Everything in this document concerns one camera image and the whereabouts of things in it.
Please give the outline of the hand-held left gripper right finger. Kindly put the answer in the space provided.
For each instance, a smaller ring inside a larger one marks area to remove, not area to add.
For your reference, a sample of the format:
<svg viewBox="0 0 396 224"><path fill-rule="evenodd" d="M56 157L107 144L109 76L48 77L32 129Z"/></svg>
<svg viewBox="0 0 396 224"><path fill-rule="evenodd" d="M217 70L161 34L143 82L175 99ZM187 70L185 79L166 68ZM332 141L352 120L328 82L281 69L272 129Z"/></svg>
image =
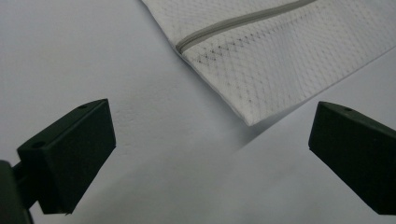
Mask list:
<svg viewBox="0 0 396 224"><path fill-rule="evenodd" d="M396 131L346 106L320 102L309 149L379 215L396 216Z"/></svg>

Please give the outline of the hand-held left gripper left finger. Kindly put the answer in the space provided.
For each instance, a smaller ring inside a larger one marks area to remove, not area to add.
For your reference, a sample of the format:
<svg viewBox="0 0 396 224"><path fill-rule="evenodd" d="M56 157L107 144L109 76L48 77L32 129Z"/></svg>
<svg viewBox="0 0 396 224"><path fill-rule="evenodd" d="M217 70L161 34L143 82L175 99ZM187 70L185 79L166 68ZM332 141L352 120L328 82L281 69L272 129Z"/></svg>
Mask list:
<svg viewBox="0 0 396 224"><path fill-rule="evenodd" d="M81 105L24 144L16 166L22 204L71 214L116 147L107 99Z"/></svg>

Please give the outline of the white mesh laundry bag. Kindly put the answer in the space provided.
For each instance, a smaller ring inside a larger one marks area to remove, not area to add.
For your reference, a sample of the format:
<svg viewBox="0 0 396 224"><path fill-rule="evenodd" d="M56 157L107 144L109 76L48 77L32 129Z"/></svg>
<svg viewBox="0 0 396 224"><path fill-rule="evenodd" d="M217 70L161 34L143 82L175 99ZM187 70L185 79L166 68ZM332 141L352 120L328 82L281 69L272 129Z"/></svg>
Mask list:
<svg viewBox="0 0 396 224"><path fill-rule="evenodd" d="M249 126L396 47L396 0L142 0L176 53Z"/></svg>

